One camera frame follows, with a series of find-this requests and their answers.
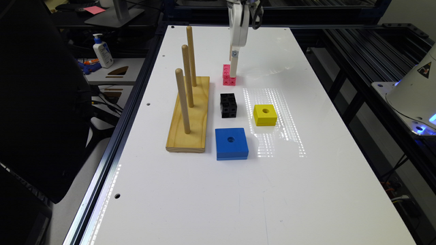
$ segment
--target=yellow square block with hole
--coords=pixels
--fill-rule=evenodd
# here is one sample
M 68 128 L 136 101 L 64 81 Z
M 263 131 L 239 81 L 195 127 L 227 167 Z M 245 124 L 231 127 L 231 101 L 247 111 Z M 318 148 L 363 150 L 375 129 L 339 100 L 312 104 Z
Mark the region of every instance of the yellow square block with hole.
M 253 115 L 256 126 L 275 126 L 277 122 L 273 105 L 254 105 Z

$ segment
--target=black block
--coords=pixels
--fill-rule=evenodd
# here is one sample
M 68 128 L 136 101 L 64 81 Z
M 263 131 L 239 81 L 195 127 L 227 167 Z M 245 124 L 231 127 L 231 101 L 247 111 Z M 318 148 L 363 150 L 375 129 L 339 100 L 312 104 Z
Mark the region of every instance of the black block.
M 236 118 L 238 106 L 233 93 L 221 94 L 219 105 L 222 118 Z

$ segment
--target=blue square block with hole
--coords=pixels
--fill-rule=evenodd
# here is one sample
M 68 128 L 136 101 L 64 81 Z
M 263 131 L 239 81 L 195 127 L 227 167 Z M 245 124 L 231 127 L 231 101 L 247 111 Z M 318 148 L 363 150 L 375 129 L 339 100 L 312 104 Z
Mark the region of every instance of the blue square block with hole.
M 244 160 L 248 157 L 247 138 L 243 128 L 215 129 L 217 160 Z

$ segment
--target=white bottle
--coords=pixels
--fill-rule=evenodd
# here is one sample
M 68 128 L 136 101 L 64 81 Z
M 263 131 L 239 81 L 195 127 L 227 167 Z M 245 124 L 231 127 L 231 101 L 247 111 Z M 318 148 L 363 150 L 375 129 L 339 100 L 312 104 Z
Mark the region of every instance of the white bottle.
M 99 36 L 103 34 L 98 33 L 93 35 L 95 41 L 93 48 L 95 54 L 97 55 L 98 61 L 103 68 L 109 68 L 114 63 L 114 59 L 112 58 L 112 55 L 110 55 L 108 44 L 101 41 Z

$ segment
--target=wooden base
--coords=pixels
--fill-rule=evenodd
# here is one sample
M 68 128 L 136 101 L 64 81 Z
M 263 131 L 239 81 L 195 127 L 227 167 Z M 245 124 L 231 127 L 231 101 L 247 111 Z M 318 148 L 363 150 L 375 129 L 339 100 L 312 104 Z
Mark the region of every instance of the wooden base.
M 170 132 L 166 142 L 169 152 L 203 153 L 206 143 L 207 109 L 209 100 L 209 77 L 197 77 L 197 86 L 192 87 L 193 108 L 188 107 L 191 133 L 186 134 L 180 99 L 177 95 L 172 115 Z

